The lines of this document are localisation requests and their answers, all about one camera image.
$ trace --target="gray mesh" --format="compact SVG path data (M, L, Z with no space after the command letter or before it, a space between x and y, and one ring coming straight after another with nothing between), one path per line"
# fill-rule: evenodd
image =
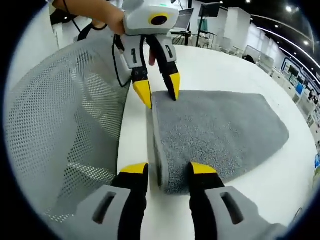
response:
M62 223L117 173L129 84L120 87L113 64L110 43L83 40L44 60L6 94L12 168L46 221ZM121 74L126 82L129 71Z

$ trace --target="human arm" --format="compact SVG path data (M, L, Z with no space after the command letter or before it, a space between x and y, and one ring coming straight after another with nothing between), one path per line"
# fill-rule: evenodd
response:
M108 24L118 34L125 33L124 12L106 0L65 0L68 11L77 16L88 17ZM64 0L55 0L52 5L66 11Z

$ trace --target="white table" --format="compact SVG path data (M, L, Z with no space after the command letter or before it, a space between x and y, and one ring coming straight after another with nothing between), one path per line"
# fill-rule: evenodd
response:
M175 46L181 75L180 90L212 90L262 94L286 125L290 137L283 148L255 170L226 184L256 203L270 223L288 225L304 206L317 153L302 114L262 69L241 58L190 46ZM144 49L146 60L149 49ZM158 66L148 67L153 92L167 90ZM147 108L131 87L124 111L118 170L148 161ZM165 195L149 181L142 240L193 240L194 224L189 196Z

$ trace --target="ceiling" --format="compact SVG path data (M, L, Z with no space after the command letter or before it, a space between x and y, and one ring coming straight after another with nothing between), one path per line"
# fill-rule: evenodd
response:
M246 11L252 16L252 23L257 27L269 30L276 33L294 44L298 45L304 51L306 51L313 59L320 63L320 43L319 38L316 34L315 28L309 23L308 18L304 14L304 6L299 4L298 0L222 0L222 6L225 8L238 7ZM219 2L218 0L200 0L203 3L214 3ZM286 7L291 7L291 12L286 10ZM279 21L281 23L275 22L273 20L261 18L266 17ZM320 68L316 66L305 54L303 54L299 49L287 43L280 37L274 34L267 33L269 38L272 38L275 42L279 42L279 46L297 59L299 59L309 70L316 75L316 71L320 74Z

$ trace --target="person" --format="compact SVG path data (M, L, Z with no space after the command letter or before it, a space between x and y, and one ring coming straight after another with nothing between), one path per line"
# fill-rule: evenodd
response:
M310 93L309 93L309 97L308 100L311 101L311 99L314 97L314 89L311 89Z
M95 19L107 24L117 35L125 34L125 13L106 0L53 0L52 5L70 14ZM150 50L149 65L153 66L155 62L156 58Z
M252 56L250 56L250 55L245 55L242 59L246 60L246 61L248 61L248 62L250 62L252 64L256 64L254 58Z
M313 97L313 102L315 105L317 105L319 103L319 95L320 95L320 93L318 93L316 96Z

